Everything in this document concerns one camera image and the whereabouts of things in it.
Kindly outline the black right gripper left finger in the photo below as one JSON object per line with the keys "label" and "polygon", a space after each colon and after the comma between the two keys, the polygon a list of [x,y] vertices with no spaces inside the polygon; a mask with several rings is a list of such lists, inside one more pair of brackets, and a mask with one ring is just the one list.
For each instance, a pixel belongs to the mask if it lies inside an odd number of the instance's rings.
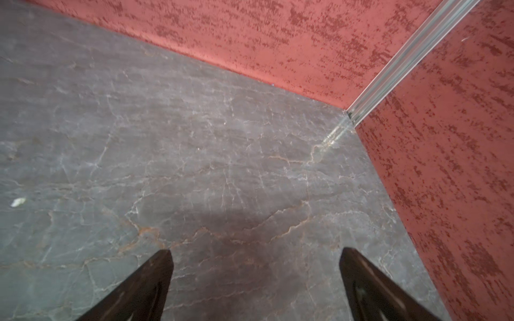
{"label": "black right gripper left finger", "polygon": [[174,264],[159,250],[79,320],[160,320]]}

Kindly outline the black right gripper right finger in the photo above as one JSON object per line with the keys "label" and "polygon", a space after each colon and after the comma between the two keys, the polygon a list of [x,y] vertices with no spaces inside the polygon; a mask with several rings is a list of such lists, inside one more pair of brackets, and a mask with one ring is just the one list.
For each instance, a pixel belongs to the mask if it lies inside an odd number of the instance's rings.
{"label": "black right gripper right finger", "polygon": [[355,248],[343,248],[339,270],[354,320],[439,319]]}

